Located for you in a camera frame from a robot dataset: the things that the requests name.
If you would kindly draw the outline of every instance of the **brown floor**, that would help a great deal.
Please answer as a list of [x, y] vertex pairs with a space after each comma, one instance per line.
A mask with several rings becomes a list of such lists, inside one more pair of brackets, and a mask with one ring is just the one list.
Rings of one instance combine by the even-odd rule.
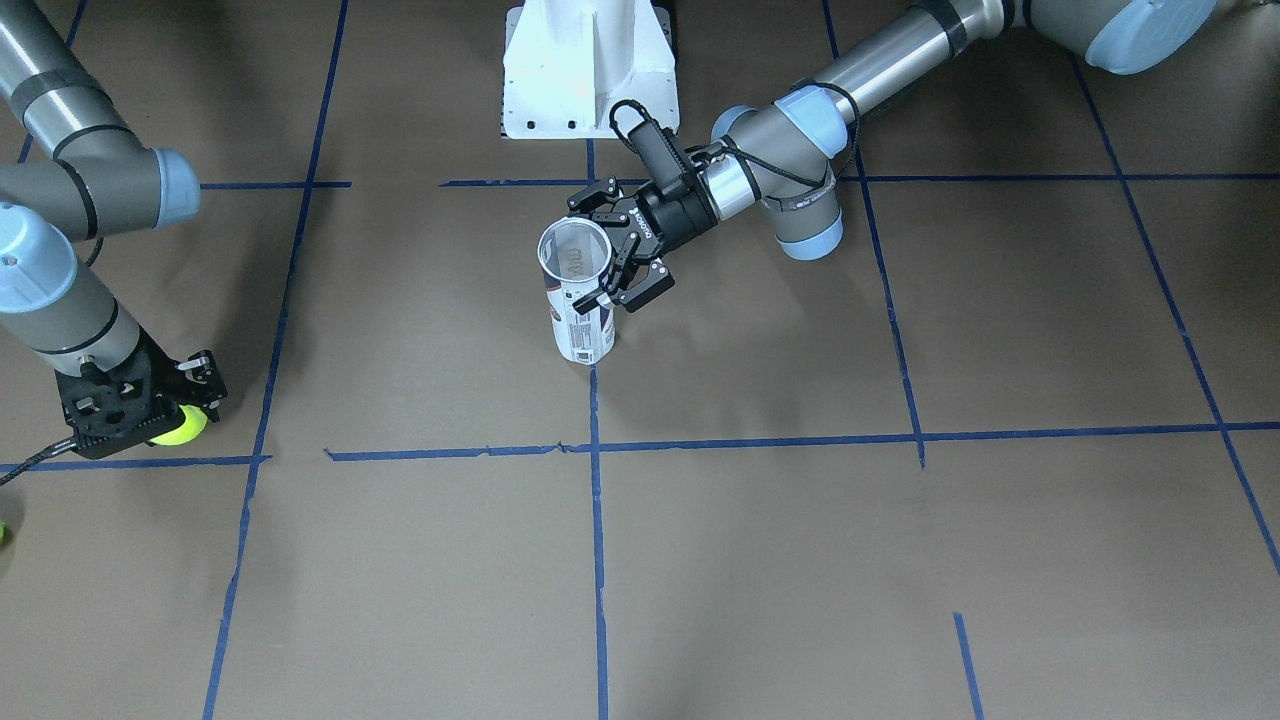
[[[1280, 716], [1280, 6], [1133, 77], [975, 45], [835, 254], [749, 210], [593, 372], [534, 245], [643, 168], [499, 137], [512, 4], [41, 3], [216, 183], [97, 269], [233, 397], [0, 489], [0, 717]], [[828, 5], [901, 3], [680, 3], [682, 140]], [[6, 334], [0, 387], [8, 469], [65, 428]]]

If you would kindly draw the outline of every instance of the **yellow tennis ball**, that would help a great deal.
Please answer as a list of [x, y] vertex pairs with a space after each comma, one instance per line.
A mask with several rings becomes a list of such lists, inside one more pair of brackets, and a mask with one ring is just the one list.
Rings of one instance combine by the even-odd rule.
[[201, 432], [204, 432], [205, 425], [209, 424], [209, 415], [205, 415], [205, 413], [201, 409], [192, 407], [189, 405], [179, 405], [179, 407], [182, 407], [182, 414], [186, 416], [186, 420], [183, 420], [180, 425], [169, 430], [168, 433], [151, 438], [152, 443], [186, 445], [196, 439], [196, 437], [200, 436]]

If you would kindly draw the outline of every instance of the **can opening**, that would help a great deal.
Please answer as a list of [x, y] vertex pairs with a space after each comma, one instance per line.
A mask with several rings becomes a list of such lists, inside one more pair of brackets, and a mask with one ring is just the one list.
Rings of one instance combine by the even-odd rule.
[[566, 283], [593, 281], [609, 268], [613, 246], [600, 225], [561, 218], [538, 241], [538, 260], [548, 275]]

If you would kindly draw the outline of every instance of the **light blue joint cap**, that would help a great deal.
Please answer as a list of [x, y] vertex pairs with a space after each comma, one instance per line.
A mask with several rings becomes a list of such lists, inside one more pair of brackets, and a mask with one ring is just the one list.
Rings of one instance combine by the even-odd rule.
[[832, 250], [835, 250], [836, 246], [840, 245], [840, 240], [844, 236], [845, 211], [841, 210], [840, 214], [836, 215], [836, 222], [831, 223], [831, 227], [820, 233], [806, 240], [797, 240], [795, 242], [782, 242], [780, 240], [778, 245], [782, 246], [782, 251], [786, 252], [787, 256], [795, 260], [817, 260], [827, 256]]
[[773, 104], [828, 159], [835, 158], [849, 145], [845, 118], [840, 115], [840, 109], [826, 90], [810, 85]]
[[0, 202], [0, 313], [32, 313], [60, 300], [78, 261], [67, 236], [40, 213]]
[[200, 211], [200, 178], [177, 150], [156, 149], [160, 164], [160, 213], [155, 227], [184, 223]]
[[1084, 60], [1117, 76], [1172, 55], [1204, 24], [1217, 0], [1133, 0], [1093, 38]]
[[718, 140], [728, 135], [730, 128], [739, 118], [748, 113], [754, 113], [755, 108], [750, 105], [733, 105], [728, 110], [721, 113], [721, 117], [716, 118], [716, 124], [712, 126], [712, 140]]

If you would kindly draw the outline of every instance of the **white mounting bracket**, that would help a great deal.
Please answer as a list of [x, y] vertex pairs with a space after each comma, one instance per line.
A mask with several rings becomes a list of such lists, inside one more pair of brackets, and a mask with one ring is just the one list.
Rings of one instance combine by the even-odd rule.
[[671, 18], [649, 0], [525, 0], [507, 13], [502, 126], [513, 140], [613, 137], [639, 100], [678, 129]]

